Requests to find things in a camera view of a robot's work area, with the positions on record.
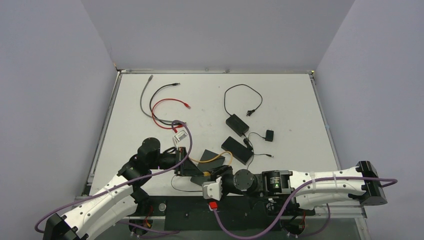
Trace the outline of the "black Mercury switch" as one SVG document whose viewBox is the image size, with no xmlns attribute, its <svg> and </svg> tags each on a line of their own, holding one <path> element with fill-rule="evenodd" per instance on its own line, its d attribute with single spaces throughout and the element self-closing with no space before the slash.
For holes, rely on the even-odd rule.
<svg viewBox="0 0 424 240">
<path fill-rule="evenodd" d="M 202 172 L 207 172 L 210 169 L 222 166 L 225 162 L 225 157 L 223 155 L 218 156 L 217 153 L 214 153 L 210 150 L 205 150 L 200 158 L 200 161 L 203 163 L 198 163 L 197 167 Z M 202 183 L 210 181 L 209 176 L 193 176 L 190 179 L 190 182 L 202 186 Z"/>
</svg>

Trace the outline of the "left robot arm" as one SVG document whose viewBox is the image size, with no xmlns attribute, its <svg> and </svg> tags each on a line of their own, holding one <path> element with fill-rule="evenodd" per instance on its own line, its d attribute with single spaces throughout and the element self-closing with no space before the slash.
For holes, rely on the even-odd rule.
<svg viewBox="0 0 424 240">
<path fill-rule="evenodd" d="M 190 150 L 172 147 L 161 151 L 154 137 L 145 139 L 137 153 L 95 195 L 72 203 L 73 209 L 46 216 L 45 240 L 93 240 L 122 218 L 149 209 L 150 196 L 143 190 L 152 177 L 173 171 L 181 177 L 202 177 L 204 172 L 189 158 Z"/>
</svg>

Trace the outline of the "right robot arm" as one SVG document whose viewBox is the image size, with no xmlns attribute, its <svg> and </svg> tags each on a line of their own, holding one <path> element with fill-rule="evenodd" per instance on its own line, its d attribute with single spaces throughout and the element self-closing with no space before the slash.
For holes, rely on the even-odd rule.
<svg viewBox="0 0 424 240">
<path fill-rule="evenodd" d="M 211 171 L 209 181 L 203 182 L 201 187 L 205 199 L 216 201 L 228 194 L 282 199 L 282 207 L 289 214 L 335 202 L 357 201 L 362 206 L 380 206 L 388 202 L 382 180 L 369 161 L 324 172 L 269 170 L 252 173 L 248 169 L 233 172 L 231 166 L 223 165 Z"/>
</svg>

